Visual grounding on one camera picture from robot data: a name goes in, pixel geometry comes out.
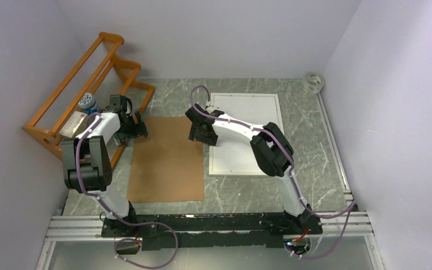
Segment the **brown frame backing board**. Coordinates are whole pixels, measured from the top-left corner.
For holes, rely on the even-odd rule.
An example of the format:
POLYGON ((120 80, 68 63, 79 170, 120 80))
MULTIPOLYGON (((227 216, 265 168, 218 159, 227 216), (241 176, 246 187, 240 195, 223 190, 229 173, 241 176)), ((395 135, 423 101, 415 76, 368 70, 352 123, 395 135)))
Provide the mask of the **brown frame backing board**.
POLYGON ((188 139, 185 116, 145 119, 147 137, 134 140, 127 199, 132 203, 202 201, 203 145, 188 139))

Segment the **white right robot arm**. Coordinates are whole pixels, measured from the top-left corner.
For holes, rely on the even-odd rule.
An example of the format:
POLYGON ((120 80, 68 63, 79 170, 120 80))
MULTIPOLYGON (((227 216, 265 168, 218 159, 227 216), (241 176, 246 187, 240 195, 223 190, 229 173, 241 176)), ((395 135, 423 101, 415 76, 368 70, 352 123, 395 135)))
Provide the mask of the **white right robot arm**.
POLYGON ((185 116, 191 122, 188 139, 215 146, 226 137, 250 146, 259 169, 277 180, 283 199, 287 227, 301 233, 308 227, 311 207, 303 197, 294 175, 294 150, 277 124, 251 124, 230 117, 220 110, 211 113, 198 104, 190 107, 185 116))

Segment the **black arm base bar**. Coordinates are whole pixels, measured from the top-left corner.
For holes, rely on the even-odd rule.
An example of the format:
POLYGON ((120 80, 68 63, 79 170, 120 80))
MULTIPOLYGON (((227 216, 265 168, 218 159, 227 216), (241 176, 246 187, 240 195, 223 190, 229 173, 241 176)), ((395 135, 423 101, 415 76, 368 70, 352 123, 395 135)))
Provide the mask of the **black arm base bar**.
POLYGON ((280 248, 291 237, 322 234, 319 218, 311 216, 303 226, 285 212, 225 214, 136 215, 136 226, 103 220, 103 238, 136 238, 144 251, 166 248, 265 246, 280 248))

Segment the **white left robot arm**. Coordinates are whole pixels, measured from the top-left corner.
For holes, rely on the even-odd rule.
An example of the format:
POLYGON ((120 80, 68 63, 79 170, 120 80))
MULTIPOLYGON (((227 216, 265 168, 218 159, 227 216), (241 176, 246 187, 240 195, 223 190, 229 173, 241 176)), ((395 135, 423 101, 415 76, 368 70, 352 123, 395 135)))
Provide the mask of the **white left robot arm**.
POLYGON ((106 218, 116 222, 124 236, 137 232, 138 220, 132 204, 112 186, 113 166, 107 144, 114 140, 119 146, 149 135, 139 112, 133 112, 128 97, 110 96, 109 104, 86 117, 85 129, 61 143, 65 186, 91 197, 104 209, 106 218))

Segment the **blue white round tin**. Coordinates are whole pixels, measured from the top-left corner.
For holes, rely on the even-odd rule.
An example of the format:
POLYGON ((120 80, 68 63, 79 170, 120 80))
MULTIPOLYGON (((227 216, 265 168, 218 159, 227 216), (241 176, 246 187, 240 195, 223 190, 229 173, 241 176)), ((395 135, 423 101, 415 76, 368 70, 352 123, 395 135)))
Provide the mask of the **blue white round tin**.
POLYGON ((80 108, 82 113, 85 113, 87 115, 98 112, 98 110, 100 109, 96 98, 91 93, 85 93, 83 95, 83 97, 78 103, 78 107, 80 108))

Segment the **white red small box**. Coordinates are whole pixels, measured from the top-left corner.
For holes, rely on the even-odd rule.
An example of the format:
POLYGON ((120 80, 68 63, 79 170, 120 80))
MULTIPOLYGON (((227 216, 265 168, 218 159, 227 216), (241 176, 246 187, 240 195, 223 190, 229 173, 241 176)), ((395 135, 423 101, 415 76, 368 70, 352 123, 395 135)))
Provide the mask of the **white red small box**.
POLYGON ((65 138, 74 138, 85 131, 87 118, 88 114, 74 111, 60 129, 59 134, 65 138))

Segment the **orange wooden rack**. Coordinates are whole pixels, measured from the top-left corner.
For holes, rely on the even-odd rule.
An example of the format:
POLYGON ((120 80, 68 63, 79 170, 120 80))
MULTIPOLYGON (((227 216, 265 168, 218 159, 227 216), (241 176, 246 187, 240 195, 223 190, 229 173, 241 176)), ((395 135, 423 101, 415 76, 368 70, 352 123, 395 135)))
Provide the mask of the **orange wooden rack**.
POLYGON ((117 54, 124 44, 121 35, 101 32, 75 66, 64 77, 43 105, 22 126, 23 130, 58 159, 62 158, 60 131, 71 115, 81 110, 78 103, 86 93, 92 95, 100 108, 109 103, 111 95, 124 95, 128 90, 146 91, 133 110, 144 112, 155 92, 155 86, 137 80, 141 65, 117 54))

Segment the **aluminium rail frame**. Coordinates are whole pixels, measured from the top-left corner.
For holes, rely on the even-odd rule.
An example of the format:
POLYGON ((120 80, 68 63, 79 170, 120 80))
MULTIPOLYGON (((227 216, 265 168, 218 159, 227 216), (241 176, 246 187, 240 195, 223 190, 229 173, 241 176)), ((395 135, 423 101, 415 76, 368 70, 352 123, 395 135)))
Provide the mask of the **aluminium rail frame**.
POLYGON ((64 169, 66 185, 95 199, 103 207, 104 219, 92 216, 53 217, 38 262, 48 269, 55 246, 64 241, 113 241, 116 259, 140 250, 209 248, 214 246, 284 247, 299 259, 318 259, 319 240, 362 236, 376 269, 383 264, 367 213, 353 199, 345 210, 316 213, 303 197, 294 173, 293 149, 275 123, 256 125, 235 119, 211 105, 192 103, 186 116, 191 121, 189 138, 215 146, 218 138, 241 141, 251 148, 261 171, 280 184, 284 210, 270 213, 138 215, 132 204, 110 192, 110 178, 97 174, 106 167, 99 116, 81 138, 66 141, 64 169))

